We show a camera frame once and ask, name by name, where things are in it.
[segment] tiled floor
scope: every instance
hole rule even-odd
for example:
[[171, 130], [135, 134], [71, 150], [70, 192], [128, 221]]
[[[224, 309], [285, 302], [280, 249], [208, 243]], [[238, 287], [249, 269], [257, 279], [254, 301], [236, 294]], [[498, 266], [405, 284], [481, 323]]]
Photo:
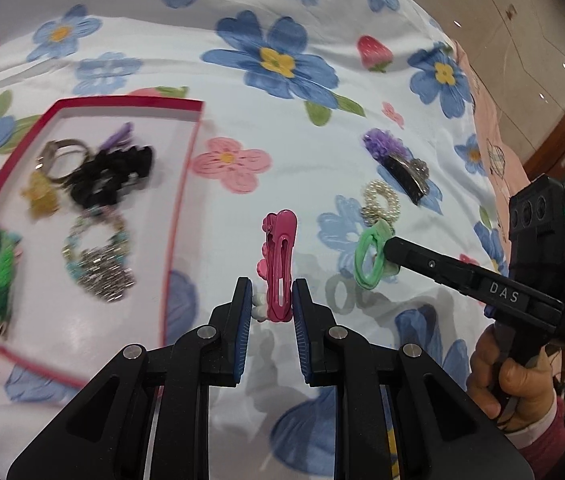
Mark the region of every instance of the tiled floor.
[[524, 162], [565, 112], [565, 0], [415, 0], [458, 40]]

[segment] clear plastic tray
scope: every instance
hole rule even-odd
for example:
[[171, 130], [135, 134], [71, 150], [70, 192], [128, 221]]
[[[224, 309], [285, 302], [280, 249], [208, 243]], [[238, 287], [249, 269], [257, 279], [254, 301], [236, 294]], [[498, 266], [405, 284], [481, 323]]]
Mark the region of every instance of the clear plastic tray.
[[[0, 227], [22, 236], [13, 316], [6, 339], [0, 338], [1, 354], [81, 386], [126, 344], [163, 346], [182, 190], [202, 106], [141, 96], [66, 99], [34, 125], [0, 170]], [[134, 124], [133, 143], [153, 146], [156, 158], [144, 189], [132, 190], [118, 206], [130, 233], [128, 266], [136, 284], [122, 300], [105, 303], [73, 282], [64, 267], [62, 247], [80, 209], [61, 191], [59, 211], [34, 221], [20, 192], [48, 140], [80, 139], [95, 150], [127, 121]], [[111, 234], [109, 227], [95, 226], [83, 235], [81, 248], [102, 246]]]

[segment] black handle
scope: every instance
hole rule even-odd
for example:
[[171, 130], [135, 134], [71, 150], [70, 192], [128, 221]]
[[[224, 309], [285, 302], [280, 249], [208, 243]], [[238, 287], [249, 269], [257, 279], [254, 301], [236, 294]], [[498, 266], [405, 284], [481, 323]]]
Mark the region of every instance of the black handle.
[[489, 391], [500, 404], [501, 410], [496, 418], [496, 423], [501, 426], [508, 423], [514, 415], [519, 398], [512, 397], [511, 394], [502, 390], [498, 380], [500, 368], [508, 357], [526, 368], [533, 368], [538, 362], [538, 354], [543, 348], [543, 342], [537, 334], [521, 329], [516, 330], [499, 322], [494, 323], [494, 338], [500, 348], [500, 355], [494, 364], [493, 382]]

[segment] black scrunchie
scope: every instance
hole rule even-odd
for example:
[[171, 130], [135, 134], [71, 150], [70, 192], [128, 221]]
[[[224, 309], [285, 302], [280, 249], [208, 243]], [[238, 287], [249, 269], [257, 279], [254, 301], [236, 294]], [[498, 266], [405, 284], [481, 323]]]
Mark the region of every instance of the black scrunchie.
[[[149, 176], [153, 161], [154, 150], [151, 146], [140, 149], [131, 146], [128, 150], [115, 152], [101, 150], [74, 171], [65, 186], [73, 201], [85, 209], [95, 205], [115, 205], [118, 203], [118, 192], [131, 175], [136, 174], [138, 178]], [[98, 182], [102, 186], [94, 192]]]

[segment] red tray border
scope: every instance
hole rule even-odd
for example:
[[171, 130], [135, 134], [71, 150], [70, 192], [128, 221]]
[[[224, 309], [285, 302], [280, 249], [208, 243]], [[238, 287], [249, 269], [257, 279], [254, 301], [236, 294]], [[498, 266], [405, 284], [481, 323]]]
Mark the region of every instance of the red tray border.
[[[51, 121], [51, 119], [64, 108], [81, 108], [81, 107], [144, 107], [144, 108], [169, 108], [172, 110], [185, 110], [190, 112], [198, 112], [200, 115], [198, 121], [194, 126], [194, 133], [189, 142], [186, 154], [186, 164], [182, 167], [180, 175], [180, 186], [178, 189], [178, 200], [174, 205], [174, 212], [172, 214], [171, 231], [169, 235], [167, 259], [168, 264], [165, 265], [165, 274], [163, 277], [163, 304], [162, 304], [162, 332], [159, 339], [165, 344], [166, 332], [166, 298], [169, 287], [169, 273], [171, 272], [171, 260], [174, 253], [174, 245], [176, 241], [176, 230], [178, 228], [178, 219], [180, 216], [180, 208], [182, 205], [182, 196], [184, 193], [184, 184], [186, 183], [187, 171], [191, 162], [192, 153], [194, 151], [195, 141], [198, 136], [198, 129], [200, 128], [200, 120], [202, 118], [202, 111], [204, 108], [203, 101], [180, 99], [173, 97], [153, 97], [153, 96], [92, 96], [92, 97], [77, 97], [69, 99], [60, 99], [56, 101], [51, 108], [49, 108], [40, 119], [32, 126], [32, 129], [22, 138], [16, 149], [12, 152], [6, 162], [0, 168], [0, 190], [5, 185], [7, 179], [14, 170], [16, 164], [20, 161], [34, 139], [40, 134], [42, 129]], [[9, 351], [7, 348], [0, 344], [0, 355], [9, 361], [27, 368], [28, 370], [45, 376], [47, 378], [59, 381], [63, 384], [82, 388], [88, 382], [84, 379], [74, 377], [64, 372], [59, 372], [52, 368], [47, 368], [41, 364], [29, 361], [18, 354]]]

